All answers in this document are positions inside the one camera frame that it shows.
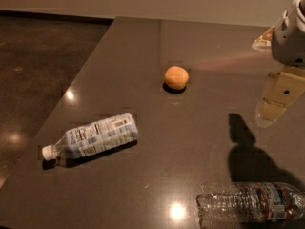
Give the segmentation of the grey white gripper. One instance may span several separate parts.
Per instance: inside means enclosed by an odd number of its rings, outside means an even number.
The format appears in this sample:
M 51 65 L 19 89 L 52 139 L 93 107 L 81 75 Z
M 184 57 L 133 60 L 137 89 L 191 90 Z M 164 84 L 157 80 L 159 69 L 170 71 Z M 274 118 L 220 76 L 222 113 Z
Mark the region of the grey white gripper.
M 273 59 L 291 66 L 268 75 L 255 110 L 258 127 L 276 123 L 305 93 L 305 69 L 298 68 L 305 67 L 305 0 L 294 0 L 275 26 L 256 38 L 252 48 L 266 51 L 271 45 Z

